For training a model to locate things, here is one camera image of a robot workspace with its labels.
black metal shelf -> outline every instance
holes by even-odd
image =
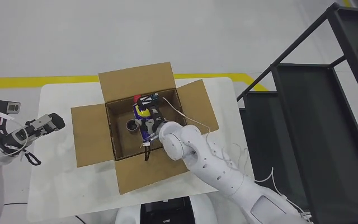
[[[358,127],[335,70],[271,70],[314,219],[358,223]]]
[[[241,119],[255,179],[268,177],[274,167],[278,190],[303,210],[308,203],[277,92],[249,92]],[[272,181],[259,183],[276,191]]]
[[[343,56],[329,65],[280,64],[325,20]],[[334,70],[344,60],[358,82],[358,9],[334,3],[237,97],[248,98],[272,72],[315,224],[358,223],[358,127]]]
[[[358,10],[341,7],[327,17],[358,82]]]

open cardboard box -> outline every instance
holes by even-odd
[[[173,161],[160,141],[151,144],[149,160],[144,161],[140,132],[131,134],[126,122],[134,118],[133,97],[157,92],[189,118],[219,129],[202,80],[176,88],[170,63],[128,68],[98,75],[104,104],[71,108],[77,167],[115,161],[121,194],[187,172],[182,160]],[[165,101],[159,109],[169,121],[194,124],[202,134],[205,127],[182,117]]]

small metal can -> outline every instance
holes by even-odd
[[[137,132],[138,130],[138,125],[136,124],[134,119],[130,119],[127,121],[127,130],[131,133],[134,134],[135,132]]]

floor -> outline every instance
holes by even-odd
[[[172,63],[174,73],[244,72],[255,78],[332,2],[3,1],[0,78],[90,75],[166,61]],[[330,63],[341,55],[325,23],[284,62]],[[346,63],[337,67],[337,73],[358,118],[354,99],[358,84]],[[260,83],[275,90],[271,76]],[[234,83],[236,94],[246,86]],[[18,121],[37,117],[40,88],[3,88],[0,96],[2,100],[21,102]],[[31,166],[17,159],[3,171],[5,203],[26,202]],[[209,197],[219,223],[237,223],[241,214],[235,205],[219,193]],[[80,217],[86,223],[113,223],[115,215],[116,210],[110,210]],[[8,223],[27,223],[26,205],[6,206],[0,224]],[[41,223],[80,221],[68,217]]]

yellow floor line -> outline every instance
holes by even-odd
[[[233,82],[244,82],[250,85],[253,82],[246,73],[222,73],[222,74],[175,74],[176,79],[181,78],[217,78],[228,77]],[[46,84],[54,83],[78,83],[98,82],[98,76],[55,76],[55,77],[26,77],[26,78],[0,78],[0,88],[38,88]],[[254,88],[256,91],[267,91],[261,84]]]
[[[343,4],[345,5],[345,7],[352,7],[352,3],[350,0],[343,0]]]

